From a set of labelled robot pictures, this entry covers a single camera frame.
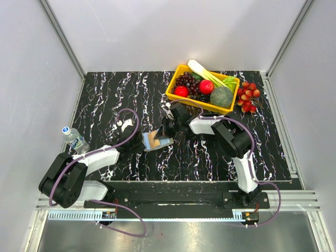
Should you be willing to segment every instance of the white veins pattern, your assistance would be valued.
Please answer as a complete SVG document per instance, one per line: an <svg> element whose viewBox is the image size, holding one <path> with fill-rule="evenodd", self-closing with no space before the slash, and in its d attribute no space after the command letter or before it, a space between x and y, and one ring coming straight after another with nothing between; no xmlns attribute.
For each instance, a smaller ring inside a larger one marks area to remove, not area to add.
<svg viewBox="0 0 336 252"><path fill-rule="evenodd" d="M243 81L254 82L261 92L254 115L244 114L243 123L255 139L254 165L259 180L290 180L286 157L278 136L267 94L259 72L220 71ZM122 108L131 108L139 116L142 132L151 132L161 125L169 99L165 95L174 72L89 72L76 110L73 127L90 143L91 150L118 140L120 128L116 115ZM198 114L196 107L187 107ZM121 119L133 118L132 113ZM106 181L227 181L237 180L232 159L213 141L186 139L178 133L174 144L151 152L123 157L117 164L92 173L90 180Z"/></svg>

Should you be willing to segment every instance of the metal frame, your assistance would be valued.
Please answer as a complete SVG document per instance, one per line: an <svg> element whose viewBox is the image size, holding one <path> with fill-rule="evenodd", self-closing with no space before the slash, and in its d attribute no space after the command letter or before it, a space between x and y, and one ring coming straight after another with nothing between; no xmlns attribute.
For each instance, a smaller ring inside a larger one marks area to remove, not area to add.
<svg viewBox="0 0 336 252"><path fill-rule="evenodd" d="M78 61L75 53L71 49L68 40L65 37L64 32L62 31L58 20L51 9L49 3L47 0L38 0L40 3L44 13L46 14L47 18L49 19L53 29L55 30L56 35L58 36L62 46L64 47L66 53L69 56L70 61L72 62L73 66L75 67L78 75L82 79L82 83L77 95L77 98L75 100L74 109L72 111L72 115L70 117L69 125L72 125L77 105L80 99L80 95L83 89L84 85L84 78L86 76L86 73L84 72L83 68L80 65L80 62ZM295 153L293 151L293 146L291 144L288 131L284 122L284 119L282 117L282 113L279 107L279 103L277 100L277 97L275 95L271 80L269 77L274 72L274 69L278 65L278 62L281 60L284 52L286 51L288 45L290 44L292 38L294 37L295 33L297 32L299 26L303 22L304 18L306 17L309 9L313 5L314 0L306 0L303 7L301 8L294 24L292 25L289 33L287 34L284 42L282 43L274 61L272 62L269 70L267 73L262 72L261 76L263 79L263 83L265 86L265 90L268 95L268 100L271 106L271 110L273 112L275 122L278 128L279 136L282 142L282 146L286 155L286 159L288 162L288 167L290 168L290 174L291 177L299 178L302 188L305 189L305 185L302 179L302 175L299 169L299 164L297 161L297 158L295 156ZM65 144L62 146L61 151L64 151ZM276 191L264 191L267 192L269 202L270 202L270 209L261 209L260 211L275 211L275 209L278 206L278 194ZM333 248L333 245L331 243L328 231L325 227L325 223L321 214L321 210L315 195L314 191L308 191L308 190L288 190L288 191L281 191L281 209L280 211L301 211L305 212L309 218L312 231L314 234L314 237L316 239L318 248L320 251L335 251ZM40 239L46 224L46 219L48 218L49 211L58 210L58 211L83 211L83 202L76 202L72 207L68 209L63 209L59 206L56 207L50 207L48 204L48 199L46 196L41 195L36 211L35 211L35 218L34 222L32 224L30 236L27 242L27 246L25 249L25 252L37 252L38 246L40 243ZM110 210L115 211L115 208L104 208L104 210ZM236 209L236 211L246 211L246 209Z"/></svg>
<svg viewBox="0 0 336 252"><path fill-rule="evenodd" d="M270 209L260 209L261 212L275 212L275 209L278 207L278 194L275 191L264 191L267 192ZM321 209L318 204L316 195L314 191L311 190L290 190L290 191L281 191L281 212L305 212L316 243L320 251L335 251L330 240L328 231L325 227L325 223L321 214ZM76 202L75 205L68 209L63 209L59 206L50 207L48 205L48 199L46 196L41 195L38 205L36 208L36 216L35 221L31 229L31 234L28 240L28 244L26 246L25 252L37 252L38 246L40 243L40 239L46 224L46 219L50 213L53 213L54 210L57 212L64 213L78 213L81 211L87 211L88 209L83 207L83 202ZM104 208L104 209L95 209L95 211L111 211L114 212L115 208ZM235 212L245 212L246 209L236 209ZM186 221L182 219L147 219L146 221ZM187 219L189 222L198 221L197 219ZM200 219L199 221L225 221L225 220L211 220L211 219Z"/></svg>
<svg viewBox="0 0 336 252"><path fill-rule="evenodd" d="M296 17L292 27L290 28L285 40L283 41L277 55L275 56L271 66L269 67L268 71L267 71L267 76L271 77L271 75L274 72L274 69L277 67L279 61L281 60L282 56L284 55L288 45L290 44L290 42L292 41L295 33L297 32L298 28L300 27L300 25L302 24L303 20L305 19L306 15L308 14L311 6L313 5L313 3L315 2L315 0L306 0L298 14L298 16Z"/></svg>
<svg viewBox="0 0 336 252"><path fill-rule="evenodd" d="M40 3L40 6L41 6L43 12L46 14L52 28L54 29L60 43L62 44L65 52L69 56L69 59L72 62L76 72L78 73L80 78L82 80L84 80L85 76L86 76L86 73L84 72L82 66L80 65L80 62L78 61L75 53L73 52L73 49L71 48L69 41L67 40L61 26L59 25L58 20L55 16L55 13L51 9L48 1L47 0L38 0L38 2Z"/></svg>
<svg viewBox="0 0 336 252"><path fill-rule="evenodd" d="M305 183L302 178L302 174L299 168L299 162L296 158L295 152L293 150L293 145L290 141L288 130L284 121L284 118L281 113L280 105L278 99L275 95L275 91L272 85L272 82L269 77L266 76L265 72L260 73L262 77L262 82L268 96L268 101L274 116L274 120L278 129L279 137L281 140L282 148L285 152L286 161L291 171L291 176L298 177L303 189L305 189Z"/></svg>

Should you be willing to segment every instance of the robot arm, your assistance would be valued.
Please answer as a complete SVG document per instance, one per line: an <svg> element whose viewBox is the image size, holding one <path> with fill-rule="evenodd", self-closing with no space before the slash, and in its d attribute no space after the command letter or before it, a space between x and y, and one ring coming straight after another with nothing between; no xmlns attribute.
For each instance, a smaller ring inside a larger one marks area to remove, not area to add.
<svg viewBox="0 0 336 252"><path fill-rule="evenodd" d="M188 137L202 135L205 139L216 139L223 150L233 158L239 178L238 187L244 198L243 201L252 202L259 195L260 190L248 167L247 155L251 148L250 138L237 124L216 118L216 116L218 114L207 114L201 118L193 117L182 104L177 103L170 107L167 116L162 119L162 124L154 139L173 138L178 131L185 132ZM229 118L234 116L234 114L227 115ZM133 131L134 123L131 120L125 121L118 141L111 143L111 145L124 141ZM110 146L105 145L100 148L104 151L98 151L98 149L83 154L85 158L72 165L56 187L53 196L56 203L63 208L67 208L76 200L102 200L109 191L113 192L113 187L98 181L85 181L85 177L102 167L116 164L131 153L139 153L145 150L143 135L140 131L122 146L105 151L108 147ZM65 166L80 156L82 155L71 156L67 153L60 153L42 179L39 190L49 197L56 179ZM250 161L255 177L253 162Z"/></svg>
<svg viewBox="0 0 336 252"><path fill-rule="evenodd" d="M156 138L175 137L177 131L184 131L189 136L202 135L203 138L215 138L223 150L233 159L237 175L238 187L242 194L245 194L248 202L253 201L260 193L258 184L254 180L256 177L252 157L253 177L250 174L248 166L248 153L251 149L251 142L248 134L239 125L216 118L219 114L206 114L199 118L192 117L185 107L177 103L170 107L166 118L162 120ZM227 118L241 122L234 113L226 115Z"/></svg>

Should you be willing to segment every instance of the white wall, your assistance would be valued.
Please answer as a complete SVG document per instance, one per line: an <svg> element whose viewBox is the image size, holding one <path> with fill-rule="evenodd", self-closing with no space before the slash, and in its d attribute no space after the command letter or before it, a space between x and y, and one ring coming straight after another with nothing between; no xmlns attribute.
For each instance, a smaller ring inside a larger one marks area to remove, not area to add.
<svg viewBox="0 0 336 252"><path fill-rule="evenodd" d="M49 0L85 71L266 71L304 0Z"/></svg>
<svg viewBox="0 0 336 252"><path fill-rule="evenodd" d="M80 79L36 0L0 1L0 250L20 251Z"/></svg>
<svg viewBox="0 0 336 252"><path fill-rule="evenodd" d="M336 243L336 2L316 1L271 76L304 182Z"/></svg>

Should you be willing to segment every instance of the yellow basket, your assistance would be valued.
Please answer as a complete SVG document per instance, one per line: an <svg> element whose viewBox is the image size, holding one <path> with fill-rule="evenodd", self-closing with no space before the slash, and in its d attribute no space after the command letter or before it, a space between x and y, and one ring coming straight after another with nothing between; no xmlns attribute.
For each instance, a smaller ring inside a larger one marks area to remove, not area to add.
<svg viewBox="0 0 336 252"><path fill-rule="evenodd" d="M171 82L169 83L169 86L166 90L166 95L168 96L168 98L170 100L177 100L177 99L186 99L186 100L189 100L189 101L193 101L193 102L196 102L198 103L199 105L201 105L204 109L206 110L209 110L209 111L213 111L213 112L219 112L221 114L227 114L231 111L233 111L233 107L235 105L235 101L236 101L236 96L237 96L237 92L238 92L238 88L239 88L239 82L240 80L238 78L235 78L235 81L237 82L237 85L236 85L236 89L235 89L235 92L233 94L233 101L232 101L232 104L230 107L228 108L221 108L221 107L218 107L218 106L215 106L215 105L212 105L212 104L209 104L209 103L205 103L205 102L200 102L200 101L196 101L196 100L193 100L193 99L190 99L190 98L184 98L184 97L181 97L181 96L176 96L174 94L172 94L172 89L175 85L175 79L182 75L184 72L192 72L191 69L186 66L186 65L179 65L177 67L177 70L175 71L175 74L173 76L173 79L171 80ZM219 80L224 80L226 77L228 77L227 75L221 75L221 74L218 74L216 72L211 72L214 76L216 76ZM193 104L192 102L189 102L189 101L180 101L181 103L184 103L184 104L187 104L187 105L191 105L191 106L194 106L196 107L195 104Z"/></svg>

